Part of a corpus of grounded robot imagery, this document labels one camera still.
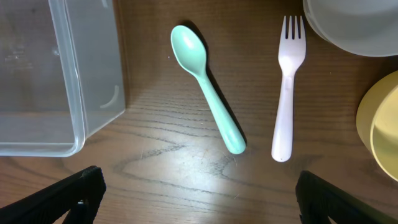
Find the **yellow plastic bowl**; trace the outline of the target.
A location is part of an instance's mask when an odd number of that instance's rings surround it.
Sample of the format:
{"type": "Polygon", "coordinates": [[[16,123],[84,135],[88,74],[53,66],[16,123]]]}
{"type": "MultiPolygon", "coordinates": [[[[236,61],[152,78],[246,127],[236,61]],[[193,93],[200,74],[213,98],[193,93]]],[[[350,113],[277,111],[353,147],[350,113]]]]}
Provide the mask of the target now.
{"type": "Polygon", "coordinates": [[[356,128],[379,167],[397,180],[397,72],[380,79],[363,96],[356,128]]]}

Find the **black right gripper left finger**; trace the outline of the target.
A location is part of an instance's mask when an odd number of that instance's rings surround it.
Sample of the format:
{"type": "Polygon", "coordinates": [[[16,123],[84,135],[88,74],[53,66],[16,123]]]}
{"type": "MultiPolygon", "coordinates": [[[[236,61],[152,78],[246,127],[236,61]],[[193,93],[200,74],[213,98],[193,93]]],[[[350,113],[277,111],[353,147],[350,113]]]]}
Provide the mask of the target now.
{"type": "Polygon", "coordinates": [[[1,208],[1,223],[92,224],[106,191],[102,170],[89,166],[28,197],[1,208]]]}

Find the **grey plastic bowl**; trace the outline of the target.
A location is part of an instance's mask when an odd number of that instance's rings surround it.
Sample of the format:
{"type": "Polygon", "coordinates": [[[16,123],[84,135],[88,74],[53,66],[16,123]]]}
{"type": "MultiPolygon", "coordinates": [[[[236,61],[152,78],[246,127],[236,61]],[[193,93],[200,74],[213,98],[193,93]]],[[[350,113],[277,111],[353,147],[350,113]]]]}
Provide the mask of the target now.
{"type": "Polygon", "coordinates": [[[321,38],[347,52],[397,55],[397,0],[304,0],[303,10],[321,38]]]}

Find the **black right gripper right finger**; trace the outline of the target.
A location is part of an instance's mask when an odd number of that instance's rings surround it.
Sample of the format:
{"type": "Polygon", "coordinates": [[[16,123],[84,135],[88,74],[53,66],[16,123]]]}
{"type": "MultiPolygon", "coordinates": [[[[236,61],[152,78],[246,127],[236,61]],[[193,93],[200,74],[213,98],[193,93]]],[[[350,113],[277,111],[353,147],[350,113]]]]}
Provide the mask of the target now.
{"type": "Polygon", "coordinates": [[[295,187],[303,224],[368,223],[397,224],[395,218],[376,210],[352,195],[303,170],[295,187]]]}

